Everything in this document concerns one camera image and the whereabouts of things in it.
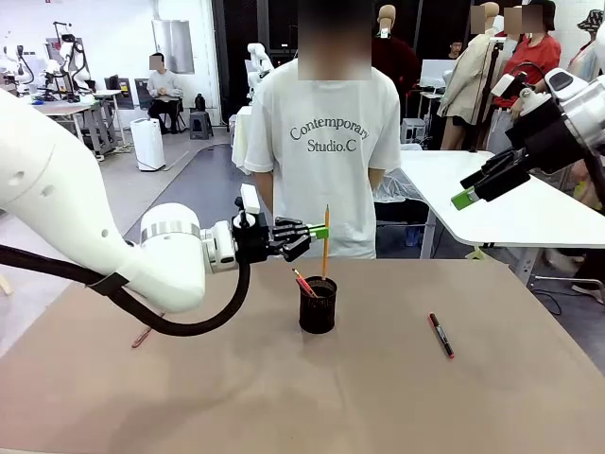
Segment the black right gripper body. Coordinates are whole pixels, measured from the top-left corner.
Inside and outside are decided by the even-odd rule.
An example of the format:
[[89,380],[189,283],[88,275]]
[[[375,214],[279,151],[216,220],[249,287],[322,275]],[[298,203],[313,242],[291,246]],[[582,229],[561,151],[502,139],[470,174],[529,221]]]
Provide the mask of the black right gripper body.
[[515,149],[511,167],[516,172],[541,169],[555,173],[584,158],[585,150],[568,129],[566,116],[552,99],[520,115],[507,136]]

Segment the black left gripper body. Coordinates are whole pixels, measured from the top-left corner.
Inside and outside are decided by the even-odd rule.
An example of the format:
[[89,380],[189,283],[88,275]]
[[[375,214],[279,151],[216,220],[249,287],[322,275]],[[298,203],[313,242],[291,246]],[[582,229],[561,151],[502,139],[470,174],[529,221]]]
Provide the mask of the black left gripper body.
[[238,263],[261,263],[278,254],[264,213],[239,212],[232,221],[232,236]]

